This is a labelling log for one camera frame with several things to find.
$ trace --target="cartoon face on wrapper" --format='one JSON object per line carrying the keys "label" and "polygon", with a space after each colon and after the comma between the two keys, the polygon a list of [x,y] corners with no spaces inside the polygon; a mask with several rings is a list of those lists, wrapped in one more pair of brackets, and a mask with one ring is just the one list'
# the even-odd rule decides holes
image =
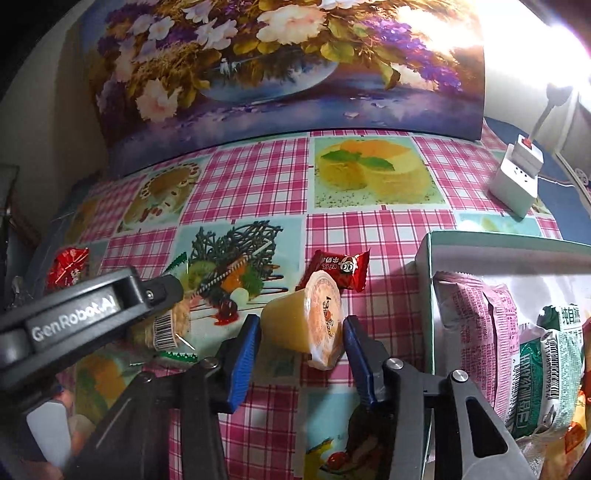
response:
{"label": "cartoon face on wrapper", "polygon": [[355,272],[355,270],[357,270],[357,257],[358,257],[358,255],[355,255],[354,257],[345,257],[344,259],[342,259],[339,264],[341,272],[343,272],[343,273]]}

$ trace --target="metal screw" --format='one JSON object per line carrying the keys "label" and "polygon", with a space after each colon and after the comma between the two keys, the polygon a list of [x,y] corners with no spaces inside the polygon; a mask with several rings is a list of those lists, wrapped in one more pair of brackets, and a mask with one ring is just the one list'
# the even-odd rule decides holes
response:
{"label": "metal screw", "polygon": [[456,382],[464,383],[466,380],[468,380],[468,374],[464,372],[464,370],[454,370],[452,372],[452,378]]}
{"label": "metal screw", "polygon": [[148,383],[152,380],[152,374],[148,373],[148,372],[140,372],[138,374],[138,378],[145,383]]}
{"label": "metal screw", "polygon": [[404,362],[399,358],[388,358],[386,360],[386,367],[390,370],[400,370],[404,366]]}
{"label": "metal screw", "polygon": [[214,356],[207,356],[203,360],[199,362],[203,368],[207,370],[211,370],[212,368],[216,368],[220,362]]}

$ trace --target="wrapped candy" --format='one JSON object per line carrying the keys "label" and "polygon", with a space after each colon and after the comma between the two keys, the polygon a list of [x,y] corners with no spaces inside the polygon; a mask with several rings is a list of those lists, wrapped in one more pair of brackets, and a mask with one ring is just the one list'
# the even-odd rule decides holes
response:
{"label": "wrapped candy", "polygon": [[300,284],[295,288],[301,290],[306,286],[312,273],[325,271],[336,282],[339,290],[363,291],[368,273],[369,250],[354,256],[333,254],[316,250]]}
{"label": "wrapped candy", "polygon": [[57,255],[47,274],[47,291],[61,290],[76,285],[88,271],[88,248],[68,247]]}

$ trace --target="pink plaid tablecloth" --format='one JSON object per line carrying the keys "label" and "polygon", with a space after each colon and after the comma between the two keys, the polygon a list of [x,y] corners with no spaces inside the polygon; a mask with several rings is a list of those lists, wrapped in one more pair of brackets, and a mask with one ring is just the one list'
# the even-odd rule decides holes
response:
{"label": "pink plaid tablecloth", "polygon": [[[326,135],[403,135],[411,138],[432,172],[446,206],[436,210],[394,210],[376,205],[373,211],[335,209],[317,213],[309,205],[310,144]],[[423,365],[423,335],[418,277],[413,264],[423,236],[434,229],[454,229],[465,211],[506,212],[488,193],[487,184],[498,161],[493,150],[505,145],[484,125],[481,142],[386,130],[331,130],[237,144],[185,155],[115,183],[98,184],[91,196],[100,196],[96,216],[82,233],[81,242],[109,239],[102,273],[135,265],[144,278],[158,275],[170,262],[178,225],[149,232],[118,235],[117,225],[147,176],[188,158],[211,155],[197,182],[179,225],[237,220],[272,215],[306,215],[305,258],[316,249],[359,253],[371,249],[368,280],[362,293],[347,292],[344,308],[356,314],[369,334],[381,340],[391,354]],[[542,235],[560,238],[551,215],[529,215]],[[169,371],[160,369],[158,375]],[[347,360],[321,372],[302,364],[296,386],[253,385],[246,401],[231,415],[220,415],[220,429],[229,475],[240,480],[294,478],[296,411],[300,387],[352,385]],[[178,412],[170,430],[170,476],[182,478]]]}

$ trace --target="flower vase painting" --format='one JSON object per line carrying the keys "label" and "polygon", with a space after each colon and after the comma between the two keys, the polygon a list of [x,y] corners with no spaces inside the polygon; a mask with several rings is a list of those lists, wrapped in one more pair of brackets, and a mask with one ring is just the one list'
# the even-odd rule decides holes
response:
{"label": "flower vase painting", "polygon": [[117,175],[315,129],[480,138],[470,0],[103,0],[80,36]]}

